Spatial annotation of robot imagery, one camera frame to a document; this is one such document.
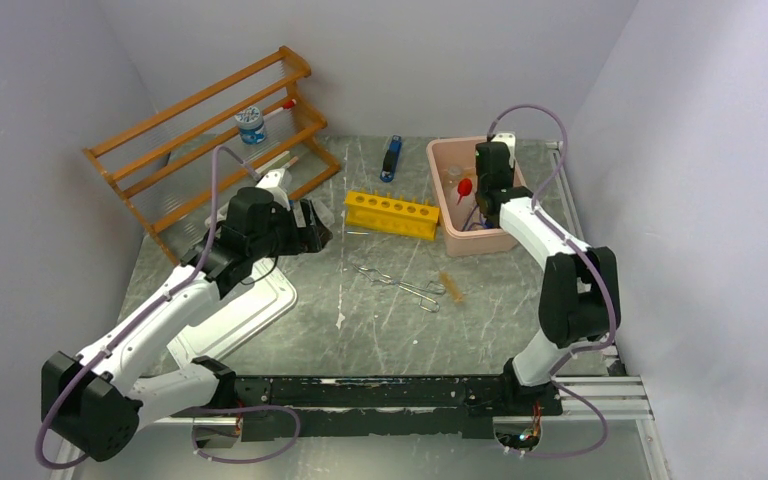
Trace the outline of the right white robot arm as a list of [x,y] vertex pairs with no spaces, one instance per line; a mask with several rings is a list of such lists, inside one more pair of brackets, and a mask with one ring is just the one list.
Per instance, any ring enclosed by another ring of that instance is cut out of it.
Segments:
[[522,414],[572,355],[606,348],[620,325],[617,259],[551,218],[536,194],[516,186],[513,147],[504,141],[475,146],[476,202],[489,224],[511,235],[543,272],[539,330],[506,369],[514,378],[499,391],[502,406]]

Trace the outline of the blue safety goggles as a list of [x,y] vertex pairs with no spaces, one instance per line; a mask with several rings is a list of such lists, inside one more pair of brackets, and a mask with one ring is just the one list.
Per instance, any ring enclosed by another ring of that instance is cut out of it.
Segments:
[[461,231],[470,232],[474,230],[485,230],[488,223],[485,216],[481,213],[478,204],[474,204],[466,219],[463,222]]

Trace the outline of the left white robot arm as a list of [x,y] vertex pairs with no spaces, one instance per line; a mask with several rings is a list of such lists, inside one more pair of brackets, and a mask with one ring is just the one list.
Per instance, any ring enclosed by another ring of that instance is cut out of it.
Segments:
[[221,416],[237,404],[232,369],[200,356],[170,373],[142,378],[147,365],[182,330],[216,314],[224,299],[252,274],[256,262],[317,253],[332,237],[330,209],[310,199],[286,201],[277,187],[243,187],[218,218],[211,200],[210,224],[172,274],[142,306],[99,340],[75,355],[54,353],[41,369],[41,427],[35,440],[38,462],[54,431],[106,461],[142,428],[186,410]]

